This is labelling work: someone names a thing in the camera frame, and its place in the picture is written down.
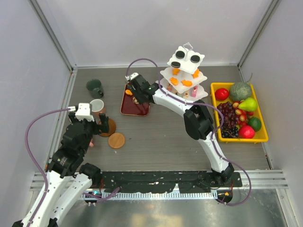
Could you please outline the red dessert tray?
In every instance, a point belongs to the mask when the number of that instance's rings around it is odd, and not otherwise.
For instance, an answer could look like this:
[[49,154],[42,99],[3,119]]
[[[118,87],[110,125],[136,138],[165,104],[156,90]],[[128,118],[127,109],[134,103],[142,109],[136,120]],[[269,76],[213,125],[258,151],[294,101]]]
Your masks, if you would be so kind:
[[148,103],[140,104],[128,88],[127,84],[121,102],[121,114],[129,116],[146,116],[149,113],[149,110],[150,105]]

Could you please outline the orange fish cookies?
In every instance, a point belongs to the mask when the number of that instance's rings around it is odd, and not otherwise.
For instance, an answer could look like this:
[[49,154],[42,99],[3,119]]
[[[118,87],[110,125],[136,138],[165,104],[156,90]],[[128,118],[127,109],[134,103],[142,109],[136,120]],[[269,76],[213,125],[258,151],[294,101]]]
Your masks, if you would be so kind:
[[167,67],[160,71],[160,75],[162,76],[162,79],[157,80],[155,83],[158,84],[158,90],[163,90],[165,94],[169,92],[166,89],[167,85],[171,84],[171,93],[174,94],[175,92],[178,92],[178,94],[184,94],[185,92],[189,92],[190,96],[190,92],[194,86],[197,86],[197,91],[203,90],[200,83],[207,80],[207,77],[204,76],[199,69],[196,69],[195,72],[190,73],[177,68]]

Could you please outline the cream cake slice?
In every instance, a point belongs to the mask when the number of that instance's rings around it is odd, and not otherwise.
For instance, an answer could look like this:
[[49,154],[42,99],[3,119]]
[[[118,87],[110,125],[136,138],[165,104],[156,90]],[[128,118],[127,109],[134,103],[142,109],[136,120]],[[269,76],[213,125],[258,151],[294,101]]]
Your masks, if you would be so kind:
[[183,98],[184,99],[189,99],[189,92],[185,92],[184,95],[183,95]]

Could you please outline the black round cookies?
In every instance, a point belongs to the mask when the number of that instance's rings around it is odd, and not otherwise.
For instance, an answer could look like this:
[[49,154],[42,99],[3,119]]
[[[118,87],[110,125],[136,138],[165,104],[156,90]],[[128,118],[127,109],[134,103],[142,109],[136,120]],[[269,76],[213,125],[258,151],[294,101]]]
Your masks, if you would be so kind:
[[205,56],[192,50],[177,50],[170,58],[168,65],[179,68],[193,70],[197,68]]

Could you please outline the pink mug near arm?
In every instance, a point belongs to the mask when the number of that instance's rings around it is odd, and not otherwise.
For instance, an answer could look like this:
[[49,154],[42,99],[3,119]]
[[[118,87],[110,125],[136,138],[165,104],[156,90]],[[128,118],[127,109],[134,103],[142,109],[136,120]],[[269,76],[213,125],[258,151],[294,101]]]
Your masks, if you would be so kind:
[[89,146],[94,147],[93,140],[90,141]]

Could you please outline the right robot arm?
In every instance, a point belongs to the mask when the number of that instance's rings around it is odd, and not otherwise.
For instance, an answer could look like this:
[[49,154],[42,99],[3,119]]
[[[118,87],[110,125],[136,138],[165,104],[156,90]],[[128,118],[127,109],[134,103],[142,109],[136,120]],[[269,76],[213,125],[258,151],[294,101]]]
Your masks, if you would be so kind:
[[125,78],[127,87],[140,104],[161,105],[183,118],[188,136],[198,141],[210,161],[215,183],[226,186],[232,179],[234,168],[226,159],[214,135],[214,121],[207,109],[210,105],[203,101],[189,102],[169,92],[159,81],[150,84],[138,73],[127,75]]

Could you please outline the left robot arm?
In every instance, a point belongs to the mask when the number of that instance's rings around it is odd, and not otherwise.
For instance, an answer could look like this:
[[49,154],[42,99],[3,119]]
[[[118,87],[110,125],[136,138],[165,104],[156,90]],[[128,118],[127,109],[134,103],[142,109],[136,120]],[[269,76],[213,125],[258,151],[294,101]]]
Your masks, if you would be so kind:
[[101,170],[82,162],[93,135],[109,131],[109,118],[101,113],[100,122],[79,120],[75,113],[70,113],[69,119],[71,123],[62,136],[61,146],[44,173],[45,183],[37,200],[13,226],[58,227],[81,194],[101,184]]

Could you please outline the dark brown wooden saucer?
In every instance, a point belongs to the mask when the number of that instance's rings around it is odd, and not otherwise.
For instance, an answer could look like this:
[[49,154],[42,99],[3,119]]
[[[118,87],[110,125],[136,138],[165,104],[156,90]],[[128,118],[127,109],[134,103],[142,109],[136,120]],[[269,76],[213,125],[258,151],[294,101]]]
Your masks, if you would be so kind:
[[109,125],[109,132],[108,133],[100,133],[99,136],[101,136],[101,137],[109,137],[109,136],[111,136],[112,134],[115,133],[115,131],[116,131],[116,123],[115,123],[115,121],[109,118],[108,125]]

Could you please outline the light wooden coaster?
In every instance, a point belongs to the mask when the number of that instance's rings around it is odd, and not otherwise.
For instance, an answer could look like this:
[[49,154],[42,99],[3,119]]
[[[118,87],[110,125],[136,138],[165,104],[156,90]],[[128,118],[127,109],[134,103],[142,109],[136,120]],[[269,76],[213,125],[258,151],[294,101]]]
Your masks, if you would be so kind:
[[108,144],[113,149],[119,149],[125,144],[125,137],[123,134],[115,132],[109,137]]

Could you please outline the pink mug white inside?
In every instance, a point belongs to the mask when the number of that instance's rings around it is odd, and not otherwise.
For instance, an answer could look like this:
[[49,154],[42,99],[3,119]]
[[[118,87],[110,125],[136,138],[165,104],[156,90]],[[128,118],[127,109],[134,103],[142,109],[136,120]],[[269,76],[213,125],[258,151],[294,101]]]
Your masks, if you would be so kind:
[[94,116],[99,117],[99,114],[105,114],[106,108],[105,104],[101,99],[94,99],[90,102],[91,111]]

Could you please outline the white three-tier stand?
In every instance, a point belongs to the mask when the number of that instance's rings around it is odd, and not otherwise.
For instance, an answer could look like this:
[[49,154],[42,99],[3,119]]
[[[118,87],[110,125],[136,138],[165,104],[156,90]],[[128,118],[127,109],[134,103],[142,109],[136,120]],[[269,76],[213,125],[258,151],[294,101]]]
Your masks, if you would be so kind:
[[208,96],[202,82],[207,77],[198,68],[205,55],[195,52],[187,42],[174,52],[167,62],[168,67],[160,71],[162,79],[157,83],[174,95],[195,102]]

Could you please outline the dark green mug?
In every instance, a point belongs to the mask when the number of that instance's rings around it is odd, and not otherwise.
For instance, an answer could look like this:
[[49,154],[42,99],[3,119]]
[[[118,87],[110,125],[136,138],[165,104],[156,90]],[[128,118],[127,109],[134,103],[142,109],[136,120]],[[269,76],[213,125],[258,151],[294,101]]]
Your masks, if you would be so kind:
[[86,83],[86,89],[92,98],[98,99],[104,96],[104,89],[102,83],[98,79],[92,79]]

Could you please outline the red apple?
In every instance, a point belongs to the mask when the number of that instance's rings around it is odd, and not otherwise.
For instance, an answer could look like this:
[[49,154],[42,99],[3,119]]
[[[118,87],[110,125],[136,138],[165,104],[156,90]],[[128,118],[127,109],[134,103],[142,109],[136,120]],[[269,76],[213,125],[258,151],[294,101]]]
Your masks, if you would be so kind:
[[229,90],[225,88],[219,88],[215,91],[215,98],[219,101],[224,101],[229,97]]

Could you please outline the purple grape bunch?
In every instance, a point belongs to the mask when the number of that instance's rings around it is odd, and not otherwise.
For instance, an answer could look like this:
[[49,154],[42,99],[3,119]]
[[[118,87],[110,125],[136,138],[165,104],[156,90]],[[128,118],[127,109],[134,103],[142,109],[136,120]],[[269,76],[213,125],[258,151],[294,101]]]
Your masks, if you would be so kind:
[[220,103],[217,109],[223,114],[223,125],[225,128],[234,128],[238,125],[239,116],[236,114],[231,102]]

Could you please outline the dark grapes bunch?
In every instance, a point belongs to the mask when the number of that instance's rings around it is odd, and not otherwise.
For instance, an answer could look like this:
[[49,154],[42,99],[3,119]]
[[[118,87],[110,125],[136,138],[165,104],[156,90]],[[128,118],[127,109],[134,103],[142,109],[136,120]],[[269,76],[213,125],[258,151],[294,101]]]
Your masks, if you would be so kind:
[[239,128],[237,126],[233,128],[221,128],[221,136],[225,139],[238,139],[239,138]]

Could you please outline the green melon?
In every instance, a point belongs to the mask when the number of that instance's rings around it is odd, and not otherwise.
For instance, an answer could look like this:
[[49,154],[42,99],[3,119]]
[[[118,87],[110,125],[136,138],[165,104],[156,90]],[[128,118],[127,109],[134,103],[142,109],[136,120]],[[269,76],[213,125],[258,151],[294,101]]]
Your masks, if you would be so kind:
[[229,94],[232,101],[241,101],[245,100],[252,95],[252,89],[250,86],[250,81],[252,79],[253,73],[251,74],[248,81],[245,82],[236,82],[230,89]]

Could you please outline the red cherries cluster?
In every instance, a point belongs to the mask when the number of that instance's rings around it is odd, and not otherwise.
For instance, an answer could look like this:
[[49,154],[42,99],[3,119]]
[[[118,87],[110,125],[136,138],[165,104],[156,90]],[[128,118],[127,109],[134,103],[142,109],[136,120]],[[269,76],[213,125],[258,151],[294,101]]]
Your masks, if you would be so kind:
[[254,115],[254,112],[247,112],[245,110],[241,110],[239,108],[239,104],[241,103],[242,101],[235,101],[233,102],[232,104],[232,107],[235,111],[235,114],[236,114],[236,117],[238,118],[237,119],[237,123],[238,125],[242,125],[242,124],[246,124],[246,122],[253,117]]

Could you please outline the green pear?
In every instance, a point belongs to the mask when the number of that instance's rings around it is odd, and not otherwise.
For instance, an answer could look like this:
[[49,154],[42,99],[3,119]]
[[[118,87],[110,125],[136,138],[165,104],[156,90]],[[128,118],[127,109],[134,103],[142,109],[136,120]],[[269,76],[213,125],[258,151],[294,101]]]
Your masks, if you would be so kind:
[[238,108],[247,112],[253,112],[257,110],[258,103],[254,98],[248,97],[247,99],[245,99],[243,102],[239,104]]

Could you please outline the red pomegranate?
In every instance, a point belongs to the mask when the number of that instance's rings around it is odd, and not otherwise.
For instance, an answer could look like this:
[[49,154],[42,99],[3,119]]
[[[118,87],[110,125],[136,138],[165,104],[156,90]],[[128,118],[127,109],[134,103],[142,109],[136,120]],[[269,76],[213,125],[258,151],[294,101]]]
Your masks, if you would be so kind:
[[252,139],[255,136],[254,129],[249,125],[244,125],[239,129],[239,138]]

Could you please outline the green lime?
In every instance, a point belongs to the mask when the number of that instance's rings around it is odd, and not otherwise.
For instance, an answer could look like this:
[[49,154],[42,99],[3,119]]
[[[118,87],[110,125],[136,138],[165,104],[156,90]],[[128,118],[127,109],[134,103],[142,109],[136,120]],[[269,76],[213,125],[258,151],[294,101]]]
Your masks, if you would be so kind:
[[253,130],[255,132],[258,132],[261,129],[261,127],[262,127],[261,120],[259,118],[257,118],[257,117],[250,118],[249,121],[248,121],[248,125],[251,128],[253,128]]

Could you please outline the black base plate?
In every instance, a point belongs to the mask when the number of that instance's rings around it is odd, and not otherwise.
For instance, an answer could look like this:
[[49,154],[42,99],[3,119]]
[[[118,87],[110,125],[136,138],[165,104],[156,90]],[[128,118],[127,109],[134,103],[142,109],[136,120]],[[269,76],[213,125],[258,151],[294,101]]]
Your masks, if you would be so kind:
[[242,187],[240,173],[232,173],[224,182],[211,171],[134,171],[103,172],[103,188],[110,192],[119,187],[121,193],[210,192],[211,189]]

